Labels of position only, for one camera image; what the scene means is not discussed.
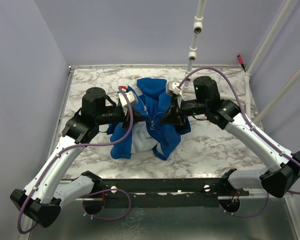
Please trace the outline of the blue jacket with white lining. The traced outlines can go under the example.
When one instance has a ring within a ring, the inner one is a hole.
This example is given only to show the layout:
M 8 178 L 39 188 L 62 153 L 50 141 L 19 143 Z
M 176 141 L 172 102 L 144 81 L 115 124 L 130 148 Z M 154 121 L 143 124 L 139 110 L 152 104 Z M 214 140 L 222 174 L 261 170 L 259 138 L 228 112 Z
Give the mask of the blue jacket with white lining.
M 184 126 L 160 123 L 171 101 L 166 83 L 162 78 L 137 80 L 136 86 L 142 94 L 137 97 L 138 104 L 134 108 L 145 121 L 134 124 L 129 135 L 112 147 L 113 159 L 130 159 L 133 154 L 152 150 L 156 157 L 166 161 L 181 142 L 181 136 L 191 132 L 188 119 Z

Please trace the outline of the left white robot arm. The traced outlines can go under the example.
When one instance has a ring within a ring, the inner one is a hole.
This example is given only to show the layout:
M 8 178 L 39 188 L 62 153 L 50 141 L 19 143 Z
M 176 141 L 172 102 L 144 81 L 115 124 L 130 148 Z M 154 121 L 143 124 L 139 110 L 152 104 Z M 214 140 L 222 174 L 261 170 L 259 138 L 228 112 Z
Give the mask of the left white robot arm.
M 101 179 L 92 173 L 83 173 L 64 188 L 58 185 L 73 161 L 86 147 L 92 147 L 92 139 L 99 133 L 101 125 L 122 123 L 125 134 L 113 142 L 100 143 L 111 146 L 121 143 L 132 131 L 135 123 L 144 118 L 134 106 L 138 96 L 131 87 L 118 88 L 119 102 L 115 103 L 100 87 L 89 88 L 82 97 L 81 108 L 66 123 L 62 136 L 48 160 L 37 175 L 22 189 L 14 189 L 11 201 L 19 210 L 17 228 L 21 234 L 22 216 L 35 225 L 49 227 L 59 216 L 62 207 L 81 196 L 96 197 L 101 190 Z

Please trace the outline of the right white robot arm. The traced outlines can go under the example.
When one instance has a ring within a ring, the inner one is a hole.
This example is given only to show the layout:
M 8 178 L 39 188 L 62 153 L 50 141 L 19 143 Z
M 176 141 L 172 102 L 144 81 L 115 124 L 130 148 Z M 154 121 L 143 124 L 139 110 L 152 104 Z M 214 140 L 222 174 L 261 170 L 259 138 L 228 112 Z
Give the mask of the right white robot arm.
M 160 122 L 184 126 L 187 117 L 205 115 L 210 123 L 240 140 L 265 165 L 253 170 L 231 170 L 220 182 L 220 191 L 230 196 L 238 189 L 264 189 L 282 198 L 300 177 L 300 151 L 293 153 L 280 146 L 254 125 L 236 103 L 222 99 L 216 81 L 209 76 L 198 77 L 193 84 L 196 98 L 186 101 L 182 100 L 179 83 L 166 84 L 170 106 Z

